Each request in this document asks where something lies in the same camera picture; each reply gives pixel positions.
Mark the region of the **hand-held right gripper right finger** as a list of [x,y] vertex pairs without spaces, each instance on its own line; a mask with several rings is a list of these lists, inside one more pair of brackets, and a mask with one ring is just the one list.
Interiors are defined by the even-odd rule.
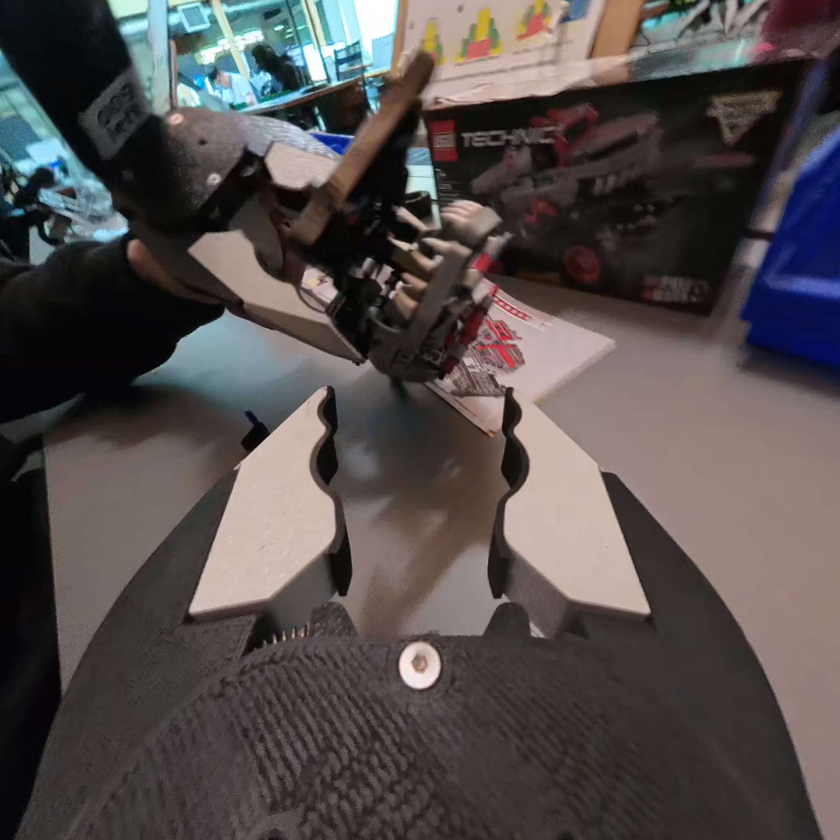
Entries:
[[523,607],[545,638],[582,615],[648,620],[652,610],[599,465],[513,388],[501,432],[508,489],[490,537],[493,597]]

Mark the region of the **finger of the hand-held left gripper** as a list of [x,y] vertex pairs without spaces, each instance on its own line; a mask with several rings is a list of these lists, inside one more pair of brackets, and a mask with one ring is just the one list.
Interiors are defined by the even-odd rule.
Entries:
[[353,364],[364,362],[362,354],[336,330],[325,312],[313,307],[298,286],[266,272],[240,231],[205,234],[188,252],[234,293],[243,318],[336,358]]
[[329,180],[342,156],[323,143],[300,148],[289,143],[273,143],[267,150],[266,165],[273,183],[281,189],[305,192]]

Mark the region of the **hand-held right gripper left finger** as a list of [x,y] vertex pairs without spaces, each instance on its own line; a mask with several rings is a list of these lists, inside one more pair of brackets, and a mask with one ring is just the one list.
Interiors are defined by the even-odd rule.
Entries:
[[194,622],[310,623],[347,594],[350,539],[331,487],[338,425],[334,389],[324,386],[240,462],[189,605]]

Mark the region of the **grey black toy brick model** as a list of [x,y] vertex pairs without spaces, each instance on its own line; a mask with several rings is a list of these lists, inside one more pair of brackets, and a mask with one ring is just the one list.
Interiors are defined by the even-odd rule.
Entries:
[[486,205],[457,201],[439,226],[405,205],[407,150],[434,70],[426,51],[411,56],[289,232],[297,253],[332,280],[332,325],[401,382],[442,380],[461,361],[490,304],[480,283],[510,238]]

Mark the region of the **person's left hand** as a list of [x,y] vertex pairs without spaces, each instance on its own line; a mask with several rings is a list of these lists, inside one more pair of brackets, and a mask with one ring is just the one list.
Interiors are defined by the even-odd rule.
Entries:
[[174,275],[171,275],[152,256],[152,253],[146,248],[144,243],[137,238],[128,240],[125,253],[134,274],[158,290],[175,298],[206,306],[221,306],[223,304],[221,298],[208,295],[203,290],[190,287]]

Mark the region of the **clear plastic bag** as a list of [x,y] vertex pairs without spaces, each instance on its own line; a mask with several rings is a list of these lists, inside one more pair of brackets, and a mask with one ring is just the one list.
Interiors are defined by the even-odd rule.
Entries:
[[99,226],[113,215],[109,191],[98,182],[83,181],[61,187],[43,187],[38,200],[74,223]]

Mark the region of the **white instruction booklet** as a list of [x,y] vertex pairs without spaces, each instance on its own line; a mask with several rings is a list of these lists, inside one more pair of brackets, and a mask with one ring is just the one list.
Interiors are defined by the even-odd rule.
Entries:
[[453,373],[426,386],[489,436],[501,430],[508,388],[538,404],[616,347],[613,339],[529,308],[491,278],[476,295],[491,299],[476,341]]

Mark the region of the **white printed instruction sheet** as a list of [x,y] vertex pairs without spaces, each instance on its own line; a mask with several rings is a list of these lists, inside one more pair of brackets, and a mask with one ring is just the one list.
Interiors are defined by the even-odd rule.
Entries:
[[423,49],[445,71],[530,67],[590,55],[604,1],[410,1],[397,5],[396,55]]

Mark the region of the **person's black clothing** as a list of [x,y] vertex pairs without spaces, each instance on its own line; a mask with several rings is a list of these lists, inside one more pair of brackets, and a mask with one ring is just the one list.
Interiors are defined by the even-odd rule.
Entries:
[[60,655],[40,434],[2,437],[1,838],[27,809],[60,703]]

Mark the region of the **black toy set box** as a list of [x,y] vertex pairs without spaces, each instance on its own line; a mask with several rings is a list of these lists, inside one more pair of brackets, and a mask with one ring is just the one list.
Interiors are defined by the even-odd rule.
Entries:
[[440,208],[500,216],[499,275],[707,316],[811,70],[799,58],[428,111]]

